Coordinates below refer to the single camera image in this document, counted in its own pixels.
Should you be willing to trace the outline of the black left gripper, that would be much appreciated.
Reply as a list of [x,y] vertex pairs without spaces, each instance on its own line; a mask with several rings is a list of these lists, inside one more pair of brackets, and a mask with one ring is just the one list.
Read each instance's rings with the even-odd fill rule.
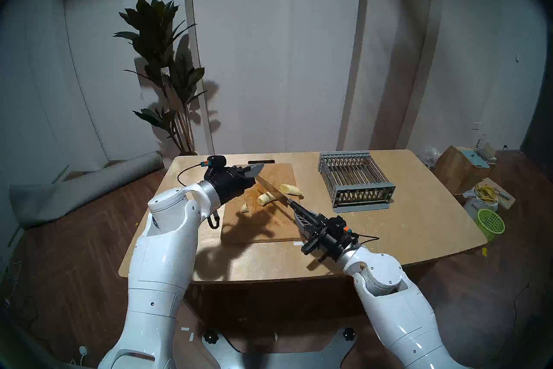
[[222,206],[255,186],[256,180],[254,177],[259,175],[264,165],[264,161],[249,161],[247,167],[208,166],[204,174],[204,180],[212,185]]

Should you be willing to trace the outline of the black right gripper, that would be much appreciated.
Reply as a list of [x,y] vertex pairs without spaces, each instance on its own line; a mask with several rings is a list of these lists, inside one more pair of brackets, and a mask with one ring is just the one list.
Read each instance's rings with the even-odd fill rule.
[[308,255],[320,249],[318,262],[331,257],[335,262],[351,248],[358,246],[359,234],[353,232],[342,217],[319,217],[302,206],[295,206],[295,221],[304,244],[301,251]]

